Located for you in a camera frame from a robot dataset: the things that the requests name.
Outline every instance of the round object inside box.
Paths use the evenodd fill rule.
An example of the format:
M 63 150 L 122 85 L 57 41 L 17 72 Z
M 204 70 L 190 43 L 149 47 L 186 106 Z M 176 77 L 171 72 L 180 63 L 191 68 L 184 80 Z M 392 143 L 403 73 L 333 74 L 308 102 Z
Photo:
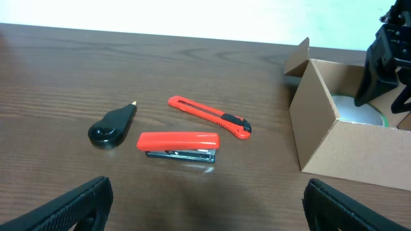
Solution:
M 388 126 L 387 118 L 370 104 L 356 107 L 353 97 L 334 95 L 332 98 L 341 121 Z

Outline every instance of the stapler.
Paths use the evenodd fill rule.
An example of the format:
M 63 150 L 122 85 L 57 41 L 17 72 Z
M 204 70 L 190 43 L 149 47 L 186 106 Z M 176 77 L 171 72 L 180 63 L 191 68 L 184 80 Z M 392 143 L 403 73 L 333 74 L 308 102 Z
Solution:
M 215 108 L 196 103 L 181 96 L 173 96 L 168 100 L 172 107 L 216 123 L 231 132 L 239 139 L 251 136 L 251 124 L 239 116 L 227 114 Z
M 207 132 L 144 132 L 137 142 L 147 157 L 210 163 L 219 147 L 218 134 Z

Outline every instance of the wood grain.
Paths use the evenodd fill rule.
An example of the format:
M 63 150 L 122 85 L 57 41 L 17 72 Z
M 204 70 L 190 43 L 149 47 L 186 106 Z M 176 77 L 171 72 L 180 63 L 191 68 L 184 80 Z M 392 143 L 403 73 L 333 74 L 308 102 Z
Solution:
M 106 230 L 307 230 L 301 198 L 319 178 L 411 228 L 411 192 L 299 171 L 282 75 L 292 46 L 0 25 L 0 223 L 99 176 Z M 312 49 L 362 65 L 365 53 Z M 247 118 L 241 141 L 167 105 L 181 95 Z M 94 148 L 89 127 L 137 101 L 125 142 Z M 216 163 L 146 158 L 141 132 L 218 132 Z

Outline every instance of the black object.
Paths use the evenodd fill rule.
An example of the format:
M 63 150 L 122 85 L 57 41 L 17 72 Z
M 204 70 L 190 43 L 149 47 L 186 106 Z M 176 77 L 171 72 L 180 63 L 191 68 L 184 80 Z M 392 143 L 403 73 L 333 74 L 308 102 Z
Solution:
M 302 204 L 311 231 L 409 231 L 318 179 L 308 182 Z
M 92 145 L 101 149 L 119 146 L 127 136 L 136 110 L 137 105 L 134 102 L 107 113 L 101 121 L 93 124 L 89 129 Z
M 363 80 L 355 96 L 356 106 L 398 87 L 398 80 L 411 86 L 411 1 L 397 0 L 380 19 L 384 24 L 367 50 Z M 411 111 L 411 87 L 391 105 L 392 113 Z
M 0 225 L 1 231 L 104 230 L 113 192 L 108 177 L 99 176 L 19 218 Z
M 241 120 L 239 117 L 227 113 L 224 113 L 221 118 L 225 121 L 242 126 L 244 131 L 251 133 L 251 124 L 247 120 Z

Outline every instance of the red object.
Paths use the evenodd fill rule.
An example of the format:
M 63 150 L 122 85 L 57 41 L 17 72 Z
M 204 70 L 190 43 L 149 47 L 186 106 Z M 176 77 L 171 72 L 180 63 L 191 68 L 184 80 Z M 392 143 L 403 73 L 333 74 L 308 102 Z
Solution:
M 219 147 L 218 134 L 208 132 L 144 132 L 137 142 L 140 151 L 210 150 Z
M 171 97 L 168 100 L 168 104 L 184 112 L 188 112 L 195 116 L 198 116 L 203 119 L 207 119 L 208 121 L 211 121 L 213 123 L 216 123 L 222 126 L 223 128 L 227 129 L 228 131 L 230 131 L 233 135 L 235 135 L 239 139 L 247 139 L 251 136 L 251 125 L 245 119 L 241 117 L 226 114 L 225 112 L 222 112 L 215 108 L 203 105 L 201 103 L 196 103 L 190 99 L 186 99 L 181 96 Z M 223 116 L 224 117 L 228 116 L 232 121 L 223 119 L 222 118 Z

